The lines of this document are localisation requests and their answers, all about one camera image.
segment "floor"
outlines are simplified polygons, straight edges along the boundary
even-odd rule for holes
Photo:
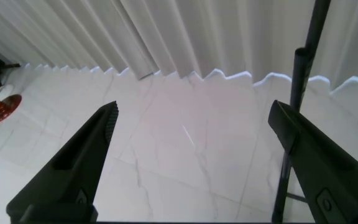
[[[6,204],[103,104],[117,101],[94,205],[99,221],[269,222],[283,149],[267,124],[288,103],[290,80],[270,74],[200,80],[130,70],[80,71],[30,65],[14,70],[22,104],[0,123],[0,223]],[[358,160],[358,79],[334,91],[312,78],[301,112]],[[303,195],[294,173],[290,192]],[[287,222],[313,222],[287,199]]]

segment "black pole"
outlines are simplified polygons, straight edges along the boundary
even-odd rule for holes
[[[331,0],[316,0],[314,2],[313,14],[311,16],[308,36],[305,47],[295,51],[294,67],[292,73],[290,105],[300,111],[303,95],[308,83],[311,66],[316,55],[318,42],[323,31],[324,22]],[[274,204],[272,222],[282,223],[287,197],[288,181],[290,180],[291,163],[288,155],[284,153],[280,181]]]

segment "curtain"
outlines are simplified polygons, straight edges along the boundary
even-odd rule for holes
[[[313,0],[0,0],[0,55],[11,62],[205,78],[292,74]],[[329,8],[311,75],[358,76],[358,1]]]

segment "curtain fold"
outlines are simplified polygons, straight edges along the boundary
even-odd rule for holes
[[[205,78],[292,75],[313,0],[0,0],[0,55],[63,67]],[[333,0],[311,75],[358,76],[358,1]]]

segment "round wooden foot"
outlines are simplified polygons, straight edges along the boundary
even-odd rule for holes
[[[0,108],[0,121],[7,118],[14,110],[16,110],[21,101],[22,96],[18,94],[8,96],[4,100],[2,100],[2,103],[4,103],[5,105]]]

